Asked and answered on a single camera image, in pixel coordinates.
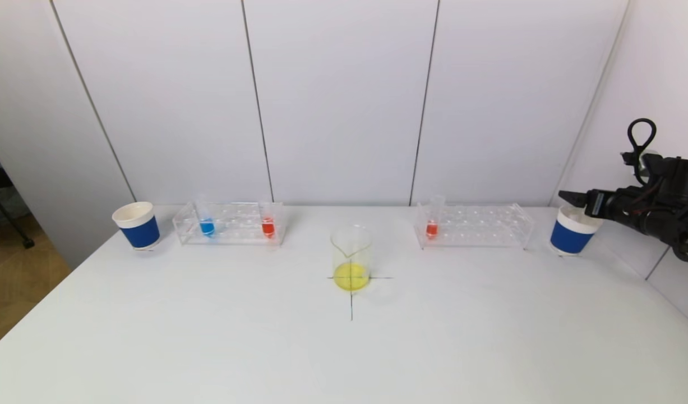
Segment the paper cup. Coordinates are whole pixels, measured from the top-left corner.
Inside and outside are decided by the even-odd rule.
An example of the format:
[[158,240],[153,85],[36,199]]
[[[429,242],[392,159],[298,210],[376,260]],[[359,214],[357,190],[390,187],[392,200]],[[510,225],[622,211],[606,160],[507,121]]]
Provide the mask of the paper cup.
[[577,255],[602,224],[602,219],[587,217],[581,208],[564,206],[558,210],[551,246],[559,255]]
[[134,250],[146,250],[159,241],[159,227],[154,217],[154,205],[135,202],[115,210],[112,220],[122,230]]

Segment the red liquid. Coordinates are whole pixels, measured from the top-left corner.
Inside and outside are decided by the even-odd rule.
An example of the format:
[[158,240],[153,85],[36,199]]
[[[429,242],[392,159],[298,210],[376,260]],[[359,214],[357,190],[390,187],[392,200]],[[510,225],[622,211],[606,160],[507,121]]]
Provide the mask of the red liquid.
[[274,220],[270,217],[265,217],[261,220],[261,230],[267,238],[274,237]]
[[429,240],[433,240],[433,238],[436,238],[438,235],[438,224],[434,222],[433,220],[429,220],[428,224],[426,225],[426,236],[428,236]]

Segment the white wall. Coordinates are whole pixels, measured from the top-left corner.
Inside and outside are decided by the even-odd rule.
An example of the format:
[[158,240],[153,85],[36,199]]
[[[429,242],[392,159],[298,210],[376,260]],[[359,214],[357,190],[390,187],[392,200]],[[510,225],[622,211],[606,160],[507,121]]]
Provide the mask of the white wall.
[[648,280],[688,317],[688,263],[668,251]]
[[0,161],[70,268],[133,200],[49,2],[0,0]]
[[413,201],[546,205],[626,0],[441,0]]
[[[688,158],[688,0],[631,2],[615,56],[560,189],[615,190],[637,184],[620,153],[631,150],[626,130],[640,117],[651,118],[658,127],[650,149]],[[636,129],[644,141],[649,129]],[[665,250],[663,243],[617,223],[606,223],[597,237],[643,276]]]
[[274,199],[408,204],[436,0],[246,0]]
[[56,6],[137,199],[271,199],[239,0]]

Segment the beaker with yellow liquid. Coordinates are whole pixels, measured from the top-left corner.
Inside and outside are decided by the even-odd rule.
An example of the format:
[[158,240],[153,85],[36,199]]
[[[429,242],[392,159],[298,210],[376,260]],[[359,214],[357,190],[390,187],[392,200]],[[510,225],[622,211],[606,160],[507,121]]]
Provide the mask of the beaker with yellow liquid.
[[334,250],[334,282],[345,291],[358,291],[369,284],[371,233],[358,224],[331,233]]

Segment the white cup rim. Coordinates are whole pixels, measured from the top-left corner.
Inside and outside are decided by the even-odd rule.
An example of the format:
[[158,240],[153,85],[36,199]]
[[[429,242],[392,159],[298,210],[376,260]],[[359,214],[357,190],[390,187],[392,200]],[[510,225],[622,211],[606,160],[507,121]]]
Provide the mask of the white cup rim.
[[[133,215],[137,210],[139,210],[140,213]],[[115,210],[112,214],[112,220],[118,224],[132,223],[149,214],[152,210],[154,210],[152,202],[133,202],[132,204],[126,204],[120,209]]]
[[[586,223],[576,220],[576,216],[584,216]],[[568,230],[571,230],[575,233],[582,233],[582,235],[592,235],[592,233],[597,232],[603,224],[603,220],[601,218],[589,217],[588,215],[585,215],[584,209],[568,205],[559,208],[557,222],[559,222]]]

